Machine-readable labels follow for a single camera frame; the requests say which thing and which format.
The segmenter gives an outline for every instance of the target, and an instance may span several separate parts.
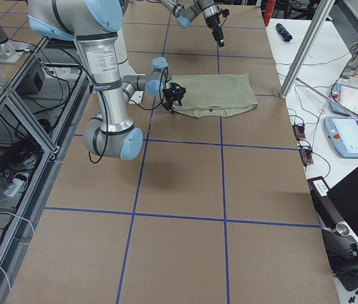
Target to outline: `red pole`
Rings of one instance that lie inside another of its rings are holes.
[[[275,4],[276,4],[276,0],[268,0],[266,4],[265,14],[263,15],[263,21],[265,23],[265,27],[268,26],[269,20],[270,18],[272,18],[272,13]]]

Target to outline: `black handheld object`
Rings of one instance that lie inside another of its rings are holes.
[[[291,36],[290,33],[287,32],[287,30],[284,28],[284,26],[282,26],[281,23],[276,24],[276,30],[283,37],[284,41],[289,42],[293,39],[293,36]]]

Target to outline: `white sticker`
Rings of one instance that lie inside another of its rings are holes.
[[[86,52],[90,71],[93,74],[104,74],[117,70],[117,58],[114,50]]]
[[[319,195],[327,196],[328,187],[326,186],[326,184],[324,183],[324,181],[322,179],[315,180],[312,183],[317,188]]]

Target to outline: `white table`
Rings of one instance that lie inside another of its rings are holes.
[[[291,42],[284,42],[282,40],[275,29],[277,23],[283,24],[293,36]],[[285,75],[290,67],[290,65],[287,64],[292,63],[309,27],[309,23],[310,21],[306,20],[271,19],[269,26],[266,28],[281,83],[283,83]],[[336,28],[331,22],[325,22],[318,38],[309,52],[305,65],[298,74],[298,77],[311,86],[324,86],[318,87],[317,89],[325,95],[328,95],[331,90],[330,86],[335,83],[349,59],[350,54],[348,49],[342,41],[342,38],[339,36],[339,33],[336,31]],[[352,77],[348,80],[339,80],[339,83],[346,83],[358,87],[358,78]],[[330,106],[326,104],[327,102],[310,89],[299,86],[301,83],[296,81],[295,85],[286,98],[287,107],[290,109],[290,115],[297,114],[305,123],[317,122],[317,118],[314,115],[302,109],[299,98],[296,95],[297,91],[304,109],[320,117],[317,130],[315,125],[306,125],[305,135],[308,142],[313,145],[314,152],[327,159],[331,165],[331,171],[325,179],[328,185],[333,187],[353,171],[353,169],[358,167],[358,159],[342,158],[333,149],[325,131],[323,120],[327,116],[338,115],[331,111]],[[291,117],[291,122],[294,122],[294,120],[296,123],[301,122],[299,118]],[[316,155],[313,155],[313,161],[314,164],[307,167],[305,173],[306,178],[309,179],[320,175],[325,176],[328,173],[328,165],[326,162]],[[355,303],[358,303],[358,295],[354,294],[354,292],[346,291],[338,279],[335,279],[335,285],[338,290],[341,304],[347,303],[351,296],[356,296]]]

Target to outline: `green cloth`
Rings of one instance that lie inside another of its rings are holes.
[[[257,107],[248,74],[173,76],[172,81],[186,88],[182,106],[175,101],[173,109],[188,116],[229,117]]]

